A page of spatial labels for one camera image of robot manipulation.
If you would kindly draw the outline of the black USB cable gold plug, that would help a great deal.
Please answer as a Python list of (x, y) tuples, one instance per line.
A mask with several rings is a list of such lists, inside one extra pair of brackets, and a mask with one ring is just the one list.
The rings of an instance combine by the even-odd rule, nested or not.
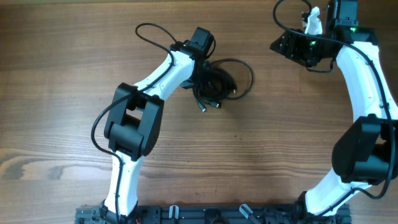
[[(250, 82), (247, 89), (238, 96), (230, 96), (232, 93), (236, 93), (238, 86), (233, 76), (228, 73), (225, 69), (219, 67), (220, 63), (235, 62), (245, 66), (250, 75)], [(246, 62), (236, 58), (226, 58), (210, 62), (210, 68), (212, 76), (210, 81), (201, 87), (192, 88), (192, 93), (202, 112), (206, 112), (206, 105), (214, 108), (222, 107), (223, 100), (238, 100), (246, 96), (252, 89), (254, 84), (254, 70)]]

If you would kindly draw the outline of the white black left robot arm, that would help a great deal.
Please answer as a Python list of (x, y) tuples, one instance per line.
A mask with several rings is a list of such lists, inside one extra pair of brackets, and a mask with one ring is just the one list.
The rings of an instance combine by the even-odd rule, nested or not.
[(141, 167), (159, 137), (164, 103), (178, 87), (195, 86), (214, 41), (210, 31), (197, 27), (191, 39), (167, 48), (166, 59), (147, 78), (117, 87), (104, 128), (113, 155), (109, 193), (100, 206), (106, 222), (132, 220)]

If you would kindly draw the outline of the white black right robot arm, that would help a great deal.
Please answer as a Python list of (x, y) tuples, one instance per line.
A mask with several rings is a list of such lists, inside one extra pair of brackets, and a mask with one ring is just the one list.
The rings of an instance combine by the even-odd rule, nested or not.
[(379, 60), (379, 41), (373, 29), (361, 27), (356, 1), (330, 1), (326, 19), (310, 6), (302, 13), (302, 28), (284, 28), (271, 50), (315, 72), (330, 59), (345, 79), (353, 111), (353, 123), (333, 147), (331, 170), (297, 202), (304, 220), (336, 216), (340, 207), (357, 193), (369, 195), (380, 185), (385, 196), (397, 177), (397, 104), (384, 78)]

